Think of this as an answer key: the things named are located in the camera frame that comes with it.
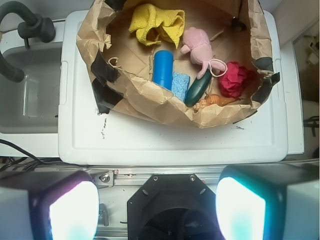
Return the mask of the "glowing gripper left finger pad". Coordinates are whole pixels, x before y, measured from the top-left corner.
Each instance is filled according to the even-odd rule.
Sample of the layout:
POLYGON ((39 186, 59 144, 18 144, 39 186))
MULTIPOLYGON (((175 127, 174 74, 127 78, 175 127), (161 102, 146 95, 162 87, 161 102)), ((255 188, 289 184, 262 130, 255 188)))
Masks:
POLYGON ((99 220, 99 192, 78 171, 2 171, 2 240, 92 240, 99 220))

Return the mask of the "glowing gripper right finger pad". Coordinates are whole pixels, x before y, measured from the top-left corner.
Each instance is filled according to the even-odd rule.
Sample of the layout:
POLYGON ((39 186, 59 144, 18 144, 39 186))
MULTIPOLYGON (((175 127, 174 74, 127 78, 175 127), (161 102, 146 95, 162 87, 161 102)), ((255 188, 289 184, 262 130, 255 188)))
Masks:
POLYGON ((215 208, 227 240, 318 240, 320 166, 228 165, 217 184, 215 208))

